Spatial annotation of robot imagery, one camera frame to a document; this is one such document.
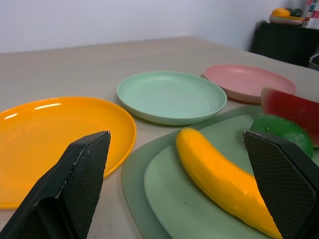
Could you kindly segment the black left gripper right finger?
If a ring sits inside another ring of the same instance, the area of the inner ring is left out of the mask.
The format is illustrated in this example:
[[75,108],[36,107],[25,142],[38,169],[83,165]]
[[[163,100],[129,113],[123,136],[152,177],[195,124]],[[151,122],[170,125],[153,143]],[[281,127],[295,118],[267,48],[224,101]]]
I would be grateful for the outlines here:
[[258,190],[285,239],[319,237],[319,167],[296,144],[246,130]]

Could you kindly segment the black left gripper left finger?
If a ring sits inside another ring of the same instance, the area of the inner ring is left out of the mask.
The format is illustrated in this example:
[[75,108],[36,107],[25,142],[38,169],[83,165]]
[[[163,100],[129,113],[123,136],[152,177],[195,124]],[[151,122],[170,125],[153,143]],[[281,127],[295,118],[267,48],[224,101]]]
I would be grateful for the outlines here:
[[2,239],[85,239],[100,198],[109,131],[71,143],[38,179],[0,233]]

